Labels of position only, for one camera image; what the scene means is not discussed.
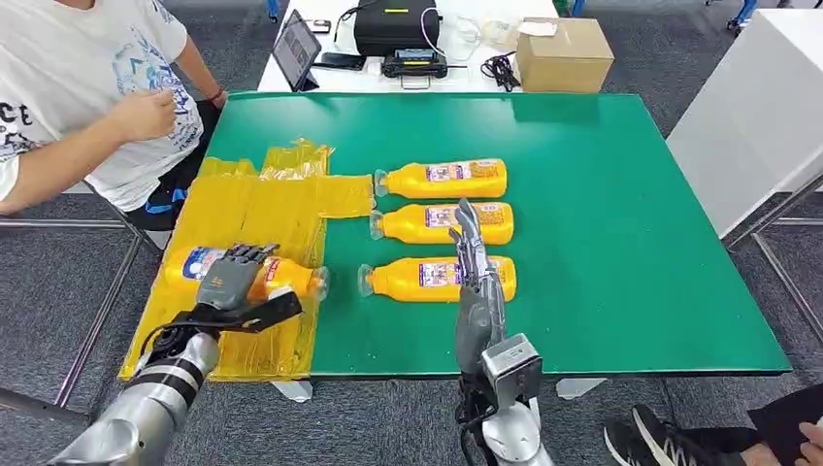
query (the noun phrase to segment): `smartphone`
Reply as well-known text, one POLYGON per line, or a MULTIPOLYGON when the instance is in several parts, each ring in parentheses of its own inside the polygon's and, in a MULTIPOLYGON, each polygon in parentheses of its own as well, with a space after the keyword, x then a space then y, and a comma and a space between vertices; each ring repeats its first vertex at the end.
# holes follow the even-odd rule
POLYGON ((366 57, 361 55, 348 55, 345 53, 325 52, 320 61, 316 61, 317 68, 335 68, 339 70, 360 71, 366 64, 366 57))
POLYGON ((306 25, 314 34, 328 34, 332 30, 332 21, 328 19, 307 19, 306 25))

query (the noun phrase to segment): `white t-shirt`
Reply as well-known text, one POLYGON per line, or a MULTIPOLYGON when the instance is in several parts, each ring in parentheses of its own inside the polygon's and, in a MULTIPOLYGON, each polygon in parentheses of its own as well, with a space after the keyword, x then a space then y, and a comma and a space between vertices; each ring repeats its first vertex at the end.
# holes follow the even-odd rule
POLYGON ((158 0, 0 0, 0 199, 19 158, 102 117, 136 89, 171 89, 177 123, 160 139, 122 146, 86 180, 123 211, 142 207, 158 177, 198 145, 203 122, 169 67, 187 33, 158 0))

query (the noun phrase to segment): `green tabletop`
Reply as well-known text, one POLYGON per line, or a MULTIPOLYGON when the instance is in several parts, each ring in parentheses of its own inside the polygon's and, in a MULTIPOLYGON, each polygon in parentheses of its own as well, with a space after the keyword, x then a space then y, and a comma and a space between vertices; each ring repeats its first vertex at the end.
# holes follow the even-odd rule
MULTIPOLYGON (((226 105, 208 154, 259 167, 301 137, 336 148, 339 175, 503 158, 514 237, 488 251, 514 260, 508 333, 526 333, 547 373, 791 369, 636 95, 251 93, 226 105)), ((378 209, 411 202, 386 196, 378 209)), ((455 373, 455 304, 357 291, 360 264, 437 255, 454 247, 329 220, 312 374, 455 373)))

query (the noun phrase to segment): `chair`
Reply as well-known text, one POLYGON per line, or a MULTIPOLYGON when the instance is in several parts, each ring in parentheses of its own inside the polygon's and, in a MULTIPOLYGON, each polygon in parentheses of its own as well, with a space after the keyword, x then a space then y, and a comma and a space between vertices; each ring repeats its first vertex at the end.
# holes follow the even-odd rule
POLYGON ((91 185, 84 182, 93 195, 103 199, 107 206, 115 213, 117 219, 92 220, 92 219, 33 219, 33 218, 13 218, 0 217, 0 228, 82 228, 82 229, 121 229, 127 228, 133 234, 133 239, 123 257, 120 266, 117 268, 114 278, 106 291, 103 302, 97 309, 94 319, 88 332, 83 339, 80 349, 78 349, 74 362, 69 369, 68 375, 63 380, 62 386, 57 392, 53 402, 46 402, 36 398, 16 393, 14 391, 0 388, 0 405, 12 409, 27 412, 33 416, 46 417, 54 420, 88 424, 91 421, 90 414, 78 413, 66 408, 69 397, 77 384, 80 373, 85 362, 91 354, 95 343, 100 335, 100 329, 109 317, 109 313, 115 304, 117 296, 122 289, 123 282, 134 263, 137 253, 142 243, 152 253, 162 255, 163 249, 159 247, 145 231, 137 228, 129 221, 128 217, 118 208, 109 203, 108 200, 100 196, 91 185))

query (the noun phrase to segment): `yellow plastic bottle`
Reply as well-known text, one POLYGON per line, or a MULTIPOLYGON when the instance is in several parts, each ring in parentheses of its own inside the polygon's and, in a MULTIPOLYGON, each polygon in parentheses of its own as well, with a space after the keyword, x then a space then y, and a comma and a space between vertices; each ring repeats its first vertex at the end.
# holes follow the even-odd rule
MULTIPOLYGON (((196 289, 212 264, 225 253, 226 250, 204 247, 177 251, 163 265, 163 274, 177 289, 196 289)), ((267 257, 248 292, 248 299, 265 300, 272 290, 284 285, 290 285, 301 298, 322 301, 329 290, 329 270, 326 267, 309 269, 291 259, 267 257)))
POLYGON ((499 158, 424 165, 410 163, 393 172, 375 171, 375 194, 410 199, 500 197, 506 192, 506 164, 499 158))
MULTIPOLYGON (((508 257, 489 256, 497 268, 503 297, 514 298, 517 275, 508 257)), ((357 273, 360 294, 385 294, 398 301, 456 302, 460 299, 457 257, 406 257, 383 266, 360 266, 357 273)))
MULTIPOLYGON (((504 245, 514 234, 514 214, 505 202, 473 202, 480 223, 480 235, 487 245, 504 245)), ((404 243, 447 244, 454 240, 448 236, 448 227, 460 231, 454 216, 457 204, 421 206, 410 204, 395 212, 382 214, 372 211, 369 227, 372 238, 397 238, 404 243)))

